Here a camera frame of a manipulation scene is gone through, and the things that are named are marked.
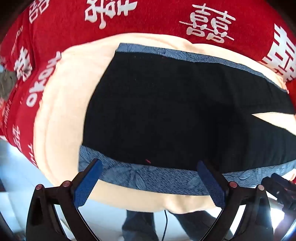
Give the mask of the black pants with blue waistband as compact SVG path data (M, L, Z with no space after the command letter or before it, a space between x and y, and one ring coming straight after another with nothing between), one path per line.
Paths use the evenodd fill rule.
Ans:
M79 170L158 193L207 195L197 165L253 187L295 168L295 109L270 78L222 58L121 43L87 107Z

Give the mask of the person's legs in jeans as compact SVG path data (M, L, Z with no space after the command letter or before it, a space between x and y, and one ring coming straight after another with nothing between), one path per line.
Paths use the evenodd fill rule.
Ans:
M178 220L189 240L200 240L215 218L206 211L186 214L173 214ZM119 240L158 240L154 225L154 214L149 212L127 211L127 218L122 226Z

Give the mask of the cream seat cushion cover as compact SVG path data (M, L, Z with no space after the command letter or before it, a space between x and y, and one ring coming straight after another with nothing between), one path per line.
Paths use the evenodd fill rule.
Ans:
M120 43L181 50L215 56L262 73L280 89L282 77L236 52L209 44L193 44L171 35L127 33L68 48L50 76L34 122L34 153L45 177L59 185L78 173L79 149L88 102ZM208 195L190 196L149 192L99 180L90 198L116 208L184 214L213 208Z

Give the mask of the red sofa cover white characters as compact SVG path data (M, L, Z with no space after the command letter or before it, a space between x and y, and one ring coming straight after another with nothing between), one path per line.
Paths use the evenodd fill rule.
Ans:
M295 100L295 1L2 1L1 65L15 72L1 101L1 139L31 163L33 122L46 62L56 52L124 33L173 35L216 45L274 71Z

